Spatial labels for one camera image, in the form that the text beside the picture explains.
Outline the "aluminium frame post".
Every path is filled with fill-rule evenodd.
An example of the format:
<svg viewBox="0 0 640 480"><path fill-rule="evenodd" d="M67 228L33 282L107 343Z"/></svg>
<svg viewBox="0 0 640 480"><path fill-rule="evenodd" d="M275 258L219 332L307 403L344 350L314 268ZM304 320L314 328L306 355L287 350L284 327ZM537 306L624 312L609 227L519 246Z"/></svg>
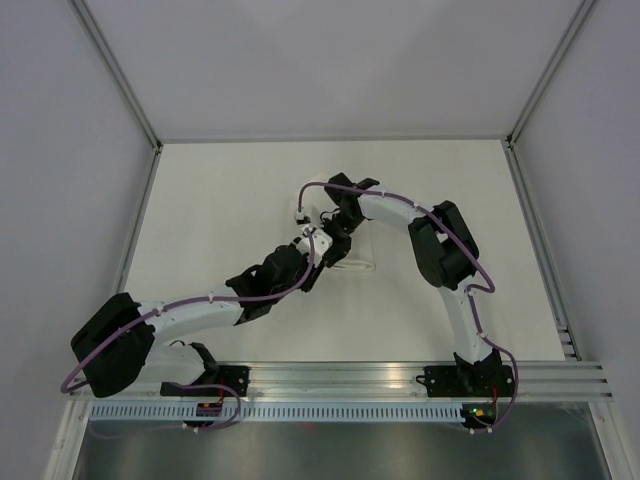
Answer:
<svg viewBox="0 0 640 480"><path fill-rule="evenodd" d="M554 47L550 58L546 62L541 75L536 80L531 93L516 118L513 127L505 137L505 144L508 148L513 149L518 139L524 133L546 91L561 69L564 60L587 25L598 4L598 0L581 0L578 3L559 41Z"/></svg>
<svg viewBox="0 0 640 480"><path fill-rule="evenodd" d="M148 119L89 3L85 0L70 0L68 4L91 42L98 58L105 66L137 126L153 151L158 152L163 143Z"/></svg>

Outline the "aluminium front rail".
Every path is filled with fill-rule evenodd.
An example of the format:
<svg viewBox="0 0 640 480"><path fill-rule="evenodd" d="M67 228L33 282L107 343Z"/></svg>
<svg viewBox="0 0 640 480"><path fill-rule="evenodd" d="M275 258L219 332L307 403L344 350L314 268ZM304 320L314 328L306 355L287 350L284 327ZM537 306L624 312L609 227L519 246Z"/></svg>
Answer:
<svg viewBox="0 0 640 480"><path fill-rule="evenodd" d="M246 365L246 399L264 401L482 402L492 398L429 398L415 380L426 366L451 362L227 362ZM612 388L597 362L524 361L514 371L513 395L521 402L610 401Z"/></svg>

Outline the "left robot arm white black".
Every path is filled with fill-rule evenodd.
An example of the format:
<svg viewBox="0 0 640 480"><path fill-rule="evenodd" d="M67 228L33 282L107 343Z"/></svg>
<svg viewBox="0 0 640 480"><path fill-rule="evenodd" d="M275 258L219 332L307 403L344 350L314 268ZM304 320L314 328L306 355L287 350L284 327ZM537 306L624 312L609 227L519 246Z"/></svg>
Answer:
<svg viewBox="0 0 640 480"><path fill-rule="evenodd" d="M76 370L97 398L137 383L157 383L165 393L190 389L209 395L220 377L212 355L199 343L173 348L171 342L269 314L289 294L310 291L322 271L342 260L351 246L349 237L307 230L206 294L151 303L137 302L127 292L115 294L72 337Z"/></svg>

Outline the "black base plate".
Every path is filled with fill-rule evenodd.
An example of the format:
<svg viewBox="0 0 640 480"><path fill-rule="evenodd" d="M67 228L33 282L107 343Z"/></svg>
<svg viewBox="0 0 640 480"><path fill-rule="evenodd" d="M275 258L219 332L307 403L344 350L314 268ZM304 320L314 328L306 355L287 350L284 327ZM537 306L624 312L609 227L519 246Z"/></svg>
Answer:
<svg viewBox="0 0 640 480"><path fill-rule="evenodd" d="M222 365L216 373L205 372L192 384L183 386L163 382L160 395L163 397L232 397L236 393L243 398L250 383L250 368L246 365Z"/></svg>
<svg viewBox="0 0 640 480"><path fill-rule="evenodd" d="M431 365L426 366L415 380L426 388L429 398L507 398L515 392L515 380L509 366L502 366L496 373L474 377L455 366Z"/></svg>

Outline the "right aluminium frame post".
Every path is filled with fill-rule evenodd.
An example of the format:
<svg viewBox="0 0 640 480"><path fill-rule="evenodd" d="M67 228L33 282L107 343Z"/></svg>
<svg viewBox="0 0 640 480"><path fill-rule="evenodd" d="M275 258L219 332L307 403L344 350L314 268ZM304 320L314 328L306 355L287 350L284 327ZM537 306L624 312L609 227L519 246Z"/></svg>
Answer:
<svg viewBox="0 0 640 480"><path fill-rule="evenodd" d="M518 139L524 133L546 91L561 69L564 60L587 25L598 4L598 0L581 0L578 3L559 41L554 47L550 58L546 62L541 75L536 80L531 93L516 118L513 127L505 137L505 144L508 148L513 149Z"/></svg>

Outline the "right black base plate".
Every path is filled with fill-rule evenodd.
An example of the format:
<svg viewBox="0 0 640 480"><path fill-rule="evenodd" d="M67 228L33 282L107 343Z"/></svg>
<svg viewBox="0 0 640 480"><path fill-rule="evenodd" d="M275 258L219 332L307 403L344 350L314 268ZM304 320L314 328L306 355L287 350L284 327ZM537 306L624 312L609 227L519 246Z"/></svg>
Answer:
<svg viewBox="0 0 640 480"><path fill-rule="evenodd" d="M509 366L502 366L496 373L474 377L455 366L431 365L426 366L415 380L426 388L429 398L507 398L515 392L515 380Z"/></svg>

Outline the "aluminium rail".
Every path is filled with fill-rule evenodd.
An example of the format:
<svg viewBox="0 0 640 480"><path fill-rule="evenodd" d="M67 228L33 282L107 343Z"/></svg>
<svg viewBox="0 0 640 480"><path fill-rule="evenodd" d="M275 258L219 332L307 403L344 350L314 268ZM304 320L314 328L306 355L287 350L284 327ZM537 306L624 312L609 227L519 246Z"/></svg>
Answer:
<svg viewBox="0 0 640 480"><path fill-rule="evenodd" d="M119 293L123 290L126 279L128 278L128 271L132 261L133 254L135 252L136 244L141 229L141 224L144 219L146 211L146 205L153 187L157 167L162 155L163 146L160 145L153 150L153 155L150 159L150 163L146 167L143 176L142 187L139 195L134 202L134 210L131 218L130 225L127 230L126 241L124 245L123 254L119 263L119 267L116 273L116 277L113 284L113 293Z"/></svg>
<svg viewBox="0 0 640 480"><path fill-rule="evenodd" d="M570 325L567 305L563 296L551 251L547 243L543 226L536 210L534 198L529 188L525 171L519 161L515 145L509 137L501 141L505 159L514 184L516 195L528 230L534 256L542 277L545 293L552 311L558 335L566 360L582 361L582 355L576 343Z"/></svg>
<svg viewBox="0 0 640 480"><path fill-rule="evenodd" d="M246 399L264 401L482 402L492 398L429 398L415 380L426 366L451 362L227 362L246 365ZM597 362L524 361L514 371L513 395L521 402L610 401L612 388Z"/></svg>

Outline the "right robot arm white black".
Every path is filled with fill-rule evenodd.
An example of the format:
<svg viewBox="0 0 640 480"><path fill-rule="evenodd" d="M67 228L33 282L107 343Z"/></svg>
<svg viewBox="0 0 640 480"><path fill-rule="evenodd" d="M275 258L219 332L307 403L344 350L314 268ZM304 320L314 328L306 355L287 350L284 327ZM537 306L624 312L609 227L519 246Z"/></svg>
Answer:
<svg viewBox="0 0 640 480"><path fill-rule="evenodd" d="M352 234L364 221L378 221L406 233L419 273L435 287L445 305L454 333L455 367L440 383L426 370L422 382L429 388L455 386L461 396L515 391L517 366L514 356L486 337L474 293L492 294L495 285L479 263L479 249L457 205L441 202L424 207L402 195L384 190L376 180L352 182L339 173L322 185L337 207L321 228L331 239L322 266L331 268L352 247ZM503 364L507 356L511 364Z"/></svg>

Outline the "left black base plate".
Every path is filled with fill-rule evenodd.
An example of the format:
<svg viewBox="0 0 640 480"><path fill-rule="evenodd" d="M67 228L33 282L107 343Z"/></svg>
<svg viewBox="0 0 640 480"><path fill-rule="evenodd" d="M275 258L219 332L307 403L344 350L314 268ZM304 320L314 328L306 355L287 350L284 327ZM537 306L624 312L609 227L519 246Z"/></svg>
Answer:
<svg viewBox="0 0 640 480"><path fill-rule="evenodd" d="M236 393L243 398L250 383L250 368L246 365L222 365L216 373L205 372L192 384L183 386L163 382L160 395L163 397L232 397Z"/></svg>

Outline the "left aluminium frame post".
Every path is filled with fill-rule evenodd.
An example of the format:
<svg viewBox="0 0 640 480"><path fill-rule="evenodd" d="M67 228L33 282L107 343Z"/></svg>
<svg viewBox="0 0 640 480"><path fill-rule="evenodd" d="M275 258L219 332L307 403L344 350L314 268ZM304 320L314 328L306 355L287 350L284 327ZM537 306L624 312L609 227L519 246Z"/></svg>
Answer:
<svg viewBox="0 0 640 480"><path fill-rule="evenodd" d="M105 66L137 126L153 151L158 152L163 143L148 119L89 3L85 0L70 0L68 4L91 42L98 58Z"/></svg>

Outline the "left side aluminium rail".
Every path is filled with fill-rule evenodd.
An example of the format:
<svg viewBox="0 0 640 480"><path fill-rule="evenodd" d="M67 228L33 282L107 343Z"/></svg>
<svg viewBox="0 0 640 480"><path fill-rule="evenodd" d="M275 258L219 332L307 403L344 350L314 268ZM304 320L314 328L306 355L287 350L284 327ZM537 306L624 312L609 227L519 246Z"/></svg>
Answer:
<svg viewBox="0 0 640 480"><path fill-rule="evenodd" d="M128 271L132 261L133 254L135 252L136 244L141 229L141 224L144 219L146 211L146 205L153 187L157 167L162 155L163 146L160 145L153 150L153 155L150 159L150 163L146 167L143 176L142 187L139 195L134 202L134 210L131 218L130 225L127 230L126 241L124 245L123 254L119 263L119 267L116 273L116 277L113 284L113 293L119 293L123 290L126 279L128 278Z"/></svg>

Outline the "right side aluminium rail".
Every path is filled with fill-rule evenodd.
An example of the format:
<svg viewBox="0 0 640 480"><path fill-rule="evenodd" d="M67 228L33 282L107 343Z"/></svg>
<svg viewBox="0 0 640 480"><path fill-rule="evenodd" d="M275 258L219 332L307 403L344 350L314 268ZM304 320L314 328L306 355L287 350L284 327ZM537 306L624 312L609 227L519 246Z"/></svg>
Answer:
<svg viewBox="0 0 640 480"><path fill-rule="evenodd" d="M501 141L505 159L514 184L516 195L528 230L534 256L542 277L545 293L552 311L558 335L566 360L582 361L582 355L576 343L570 325L567 305L563 296L551 251L547 243L543 226L536 210L534 198L529 188L525 171L519 161L515 145L509 137Z"/></svg>

